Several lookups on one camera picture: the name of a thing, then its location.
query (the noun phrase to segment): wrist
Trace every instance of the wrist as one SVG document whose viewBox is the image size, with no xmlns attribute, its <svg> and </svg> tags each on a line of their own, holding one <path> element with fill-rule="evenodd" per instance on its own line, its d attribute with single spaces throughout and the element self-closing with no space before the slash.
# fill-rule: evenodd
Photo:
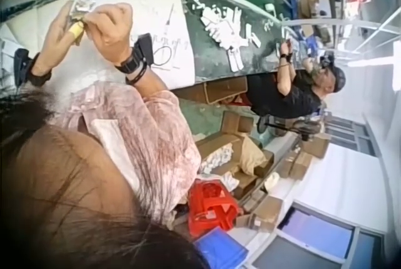
<svg viewBox="0 0 401 269">
<path fill-rule="evenodd" d="M 132 54 L 132 48 L 128 47 L 126 48 L 123 53 L 121 54 L 120 60 L 118 62 L 113 62 L 114 66 L 121 66 L 121 63 L 126 61 L 129 57 L 131 57 Z"/>
<path fill-rule="evenodd" d="M 31 69 L 31 74 L 34 76 L 44 76 L 47 75 L 49 73 L 49 71 L 51 71 L 51 67 L 45 65 L 42 61 L 40 56 L 38 57 L 38 59 L 36 59 L 34 65 L 32 66 Z"/>
</svg>

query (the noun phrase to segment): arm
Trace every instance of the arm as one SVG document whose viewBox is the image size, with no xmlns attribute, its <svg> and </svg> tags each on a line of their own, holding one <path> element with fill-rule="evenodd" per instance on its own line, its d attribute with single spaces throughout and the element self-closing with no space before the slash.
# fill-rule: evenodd
<svg viewBox="0 0 401 269">
<path fill-rule="evenodd" d="M 287 42 L 285 42 L 281 45 L 280 53 L 281 53 L 281 55 L 288 55 L 289 48 L 288 48 Z M 278 91 L 282 95 L 287 96 L 291 90 L 291 83 L 292 83 L 292 79 L 291 79 L 289 63 L 287 62 L 287 59 L 285 57 L 281 57 L 280 61 L 279 61 L 279 68 L 277 71 L 277 89 L 278 89 Z"/>
</svg>

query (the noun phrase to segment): man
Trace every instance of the man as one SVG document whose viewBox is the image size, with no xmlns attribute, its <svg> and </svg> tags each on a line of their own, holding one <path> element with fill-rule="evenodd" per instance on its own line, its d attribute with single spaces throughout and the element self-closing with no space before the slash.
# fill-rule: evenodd
<svg viewBox="0 0 401 269">
<path fill-rule="evenodd" d="M 291 63 L 291 44 L 280 47 L 277 73 L 260 73 L 247 77 L 246 98 L 253 112 L 266 123 L 268 115 L 282 119 L 295 119 L 317 111 L 321 101 L 329 94 L 339 92 L 345 85 L 345 74 L 334 66 L 334 57 L 325 56 L 320 65 L 305 59 L 305 71 L 295 72 Z"/>
</svg>

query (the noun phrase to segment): blue container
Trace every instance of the blue container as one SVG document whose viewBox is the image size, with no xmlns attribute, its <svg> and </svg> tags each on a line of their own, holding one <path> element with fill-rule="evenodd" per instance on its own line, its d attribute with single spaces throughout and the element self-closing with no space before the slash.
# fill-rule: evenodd
<svg viewBox="0 0 401 269">
<path fill-rule="evenodd" d="M 216 227 L 195 242 L 212 269 L 235 269 L 248 251 L 220 227 Z"/>
</svg>

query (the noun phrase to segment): white paper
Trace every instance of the white paper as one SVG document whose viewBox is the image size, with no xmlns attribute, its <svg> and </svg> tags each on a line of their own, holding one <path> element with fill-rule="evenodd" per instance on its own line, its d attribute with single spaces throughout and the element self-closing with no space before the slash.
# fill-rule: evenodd
<svg viewBox="0 0 401 269">
<path fill-rule="evenodd" d="M 8 24 L 17 41 L 36 54 L 42 47 L 50 22 L 68 0 L 57 0 L 32 9 L 11 19 Z M 169 89 L 186 87 L 195 83 L 194 54 L 189 41 L 187 23 L 181 0 L 95 0 L 96 5 L 129 3 L 133 8 L 131 41 L 138 35 L 150 33 L 154 41 L 155 61 L 168 60 L 152 69 Z M 96 80 L 124 82 L 124 76 L 111 63 L 105 61 L 93 43 L 84 36 L 81 46 L 71 47 L 64 61 L 53 70 L 47 86 L 58 95 L 66 95 L 92 84 Z"/>
</svg>

